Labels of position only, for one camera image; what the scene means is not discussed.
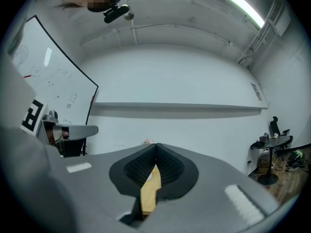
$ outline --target white wall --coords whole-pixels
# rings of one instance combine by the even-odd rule
[[[276,36],[252,73],[259,80],[278,117],[280,131],[290,129],[291,147],[311,143],[311,45],[298,20],[292,21],[282,37]]]
[[[244,173],[256,168],[260,151],[249,146],[268,131],[269,121],[267,110],[258,109],[265,102],[250,84],[257,81],[243,67],[198,49],[143,45],[94,55],[81,68],[99,85],[88,121],[99,133],[87,140],[89,154],[130,148],[150,138],[220,158]],[[106,107],[121,102],[234,106]]]
[[[56,7],[60,3],[61,0],[38,0],[28,18],[37,15],[53,40],[76,65],[79,65],[85,57],[80,47],[80,36],[71,26],[66,11]]]
[[[187,103],[264,108],[238,64],[204,50],[141,45],[88,57],[81,69],[99,85],[95,102]]]

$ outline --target air conditioner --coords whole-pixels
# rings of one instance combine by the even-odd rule
[[[274,0],[267,20],[274,31],[282,36],[291,22],[288,7],[282,1]]]

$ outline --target fluorescent light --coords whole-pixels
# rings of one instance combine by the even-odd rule
[[[45,54],[45,58],[44,58],[44,65],[47,67],[49,62],[50,62],[50,57],[52,54],[52,49],[48,48],[47,49],[47,53]]]
[[[246,13],[249,14],[249,16],[254,19],[254,21],[260,26],[260,28],[263,27],[264,21],[258,15],[258,13],[252,8],[251,5],[249,5],[245,0],[231,0],[235,2],[237,5],[239,5]]]

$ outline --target hair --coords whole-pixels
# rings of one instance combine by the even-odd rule
[[[78,5],[74,2],[63,2],[61,3],[60,5],[56,6],[58,8],[62,8],[63,10],[64,9],[68,9],[68,8],[82,8],[81,5]]]

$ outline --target whiteboard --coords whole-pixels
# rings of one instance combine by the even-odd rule
[[[27,21],[13,63],[49,110],[57,112],[59,123],[87,123],[98,85],[66,56],[37,16]]]

